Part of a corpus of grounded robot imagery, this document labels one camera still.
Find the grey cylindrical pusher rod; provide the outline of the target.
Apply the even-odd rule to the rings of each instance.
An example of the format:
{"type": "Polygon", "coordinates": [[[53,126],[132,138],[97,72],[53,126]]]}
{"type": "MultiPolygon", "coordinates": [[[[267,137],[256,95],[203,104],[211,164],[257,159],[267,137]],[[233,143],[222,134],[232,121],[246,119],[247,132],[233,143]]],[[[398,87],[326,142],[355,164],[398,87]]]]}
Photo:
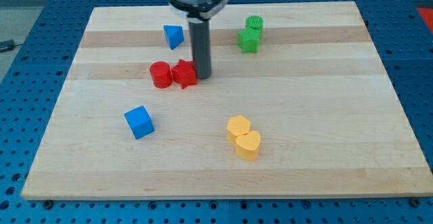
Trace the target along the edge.
{"type": "Polygon", "coordinates": [[[208,79],[212,74],[209,21],[190,22],[189,35],[196,76],[200,80],[208,79]]]}

